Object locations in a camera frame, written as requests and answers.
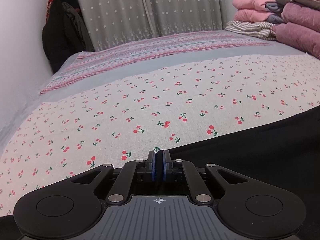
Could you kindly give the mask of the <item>black pants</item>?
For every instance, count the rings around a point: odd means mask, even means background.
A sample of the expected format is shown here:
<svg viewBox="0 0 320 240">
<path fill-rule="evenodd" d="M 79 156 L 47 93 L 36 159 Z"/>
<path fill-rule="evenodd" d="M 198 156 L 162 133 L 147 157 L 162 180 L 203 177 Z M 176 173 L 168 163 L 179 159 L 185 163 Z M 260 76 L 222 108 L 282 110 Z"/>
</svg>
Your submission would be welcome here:
<svg viewBox="0 0 320 240">
<path fill-rule="evenodd" d="M 299 238 L 319 239 L 319 107 L 169 152 L 196 167 L 214 163 L 296 194 L 306 205 Z"/>
</svg>

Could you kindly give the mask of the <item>cherry print white cloth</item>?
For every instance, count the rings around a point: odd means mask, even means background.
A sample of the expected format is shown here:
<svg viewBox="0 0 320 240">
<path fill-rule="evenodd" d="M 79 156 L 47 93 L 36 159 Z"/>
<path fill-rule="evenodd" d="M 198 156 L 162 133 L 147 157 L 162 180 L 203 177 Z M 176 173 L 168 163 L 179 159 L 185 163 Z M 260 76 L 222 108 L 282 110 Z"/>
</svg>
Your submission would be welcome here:
<svg viewBox="0 0 320 240">
<path fill-rule="evenodd" d="M 269 124 L 319 105 L 319 60 L 244 55 L 125 77 L 40 104 L 1 157 L 1 215 L 26 193 L 104 163 Z"/>
</svg>

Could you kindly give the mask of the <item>pink striped knitted blanket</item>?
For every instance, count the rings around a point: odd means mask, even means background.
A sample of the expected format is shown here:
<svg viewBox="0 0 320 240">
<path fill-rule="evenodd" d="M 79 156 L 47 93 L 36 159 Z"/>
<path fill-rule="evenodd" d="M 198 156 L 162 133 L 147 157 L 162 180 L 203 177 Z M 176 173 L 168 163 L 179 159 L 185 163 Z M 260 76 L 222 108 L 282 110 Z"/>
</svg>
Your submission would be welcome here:
<svg viewBox="0 0 320 240">
<path fill-rule="evenodd" d="M 268 45 L 264 40 L 228 31 L 198 31 L 133 41 L 102 51 L 83 51 L 56 73 L 40 94 L 140 61 L 195 51 Z"/>
</svg>

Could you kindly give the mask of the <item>grey star curtain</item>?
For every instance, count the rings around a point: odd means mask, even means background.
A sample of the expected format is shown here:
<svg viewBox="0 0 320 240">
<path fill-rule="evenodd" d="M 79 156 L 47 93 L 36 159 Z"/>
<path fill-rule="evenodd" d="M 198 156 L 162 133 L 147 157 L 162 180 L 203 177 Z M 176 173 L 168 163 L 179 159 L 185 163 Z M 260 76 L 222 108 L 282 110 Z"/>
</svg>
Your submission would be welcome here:
<svg viewBox="0 0 320 240">
<path fill-rule="evenodd" d="M 77 0 L 96 51 L 195 31 L 222 30 L 225 0 Z"/>
</svg>

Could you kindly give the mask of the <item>black hanging coat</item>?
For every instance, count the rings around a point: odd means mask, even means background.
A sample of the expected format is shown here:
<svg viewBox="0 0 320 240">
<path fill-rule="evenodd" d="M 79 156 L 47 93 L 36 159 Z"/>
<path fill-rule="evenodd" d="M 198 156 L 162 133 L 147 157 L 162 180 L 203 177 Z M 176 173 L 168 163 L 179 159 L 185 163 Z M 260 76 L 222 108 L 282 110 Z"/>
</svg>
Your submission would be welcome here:
<svg viewBox="0 0 320 240">
<path fill-rule="evenodd" d="M 52 0 L 42 29 L 42 45 L 53 73 L 58 72 L 70 56 L 94 51 L 77 0 Z"/>
</svg>

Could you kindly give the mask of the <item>grey bed sheet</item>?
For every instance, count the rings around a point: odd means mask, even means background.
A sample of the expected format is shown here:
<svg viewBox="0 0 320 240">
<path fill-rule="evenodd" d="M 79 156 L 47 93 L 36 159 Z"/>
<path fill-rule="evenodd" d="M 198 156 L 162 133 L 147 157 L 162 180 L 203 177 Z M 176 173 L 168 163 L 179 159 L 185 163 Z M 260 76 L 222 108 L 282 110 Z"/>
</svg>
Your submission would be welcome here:
<svg viewBox="0 0 320 240">
<path fill-rule="evenodd" d="M 310 53 L 302 52 L 279 42 L 266 41 L 266 43 L 268 44 L 266 46 L 257 46 L 257 44 L 253 46 L 241 46 L 240 44 L 237 44 L 236 47 L 220 47 L 206 50 L 183 52 L 150 60 L 143 60 L 131 64 L 126 64 L 121 67 L 113 68 L 95 76 L 87 77 L 83 80 L 79 80 L 76 83 L 49 91 L 45 94 L 40 94 L 40 89 L 37 88 L 34 92 L 32 92 L 31 96 L 26 99 L 24 103 L 22 103 L 22 106 L 20 106 L 20 108 L 15 109 L 10 114 L 11 120 L 5 121 L 4 117 L 1 117 L 1 124 L 6 124 L 5 127 L 1 128 L 1 150 L 3 150 L 8 144 L 21 123 L 35 108 L 37 108 L 43 102 L 59 101 L 68 96 L 98 87 L 100 85 L 105 85 L 112 81 L 138 74 L 149 73 L 163 67 L 171 67 L 177 64 L 188 62 L 197 62 L 252 54 L 277 56 L 310 55 Z"/>
</svg>

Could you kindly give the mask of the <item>striped folded garment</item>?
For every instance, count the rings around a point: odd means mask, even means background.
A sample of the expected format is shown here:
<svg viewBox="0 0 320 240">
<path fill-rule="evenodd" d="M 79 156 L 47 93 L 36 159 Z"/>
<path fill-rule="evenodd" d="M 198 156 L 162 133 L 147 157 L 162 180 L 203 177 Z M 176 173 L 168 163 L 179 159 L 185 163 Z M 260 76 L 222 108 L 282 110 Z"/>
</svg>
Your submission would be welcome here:
<svg viewBox="0 0 320 240">
<path fill-rule="evenodd" d="M 276 33 L 273 30 L 274 24 L 268 22 L 241 22 L 230 21 L 226 23 L 225 30 L 236 34 L 260 38 L 267 41 L 275 41 Z"/>
</svg>

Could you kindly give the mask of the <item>pink folded fleece blanket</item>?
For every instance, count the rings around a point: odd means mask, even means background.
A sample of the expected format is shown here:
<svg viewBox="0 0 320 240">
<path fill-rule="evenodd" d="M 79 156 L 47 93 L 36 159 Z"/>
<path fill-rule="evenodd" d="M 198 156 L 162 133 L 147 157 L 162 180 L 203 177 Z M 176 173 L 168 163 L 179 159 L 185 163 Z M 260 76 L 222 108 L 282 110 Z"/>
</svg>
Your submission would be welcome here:
<svg viewBox="0 0 320 240">
<path fill-rule="evenodd" d="M 276 0 L 233 0 L 232 5 L 237 9 L 234 21 L 284 23 L 281 18 L 284 6 Z"/>
</svg>

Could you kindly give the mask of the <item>mauve folded quilt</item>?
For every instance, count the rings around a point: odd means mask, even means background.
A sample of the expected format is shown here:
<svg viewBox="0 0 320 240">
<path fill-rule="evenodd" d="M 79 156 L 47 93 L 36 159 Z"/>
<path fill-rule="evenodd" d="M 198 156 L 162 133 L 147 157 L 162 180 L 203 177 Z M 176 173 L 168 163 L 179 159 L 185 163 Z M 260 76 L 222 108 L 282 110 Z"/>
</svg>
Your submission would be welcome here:
<svg viewBox="0 0 320 240">
<path fill-rule="evenodd" d="M 291 0 L 281 18 L 273 28 L 277 41 L 319 58 L 319 0 Z"/>
</svg>

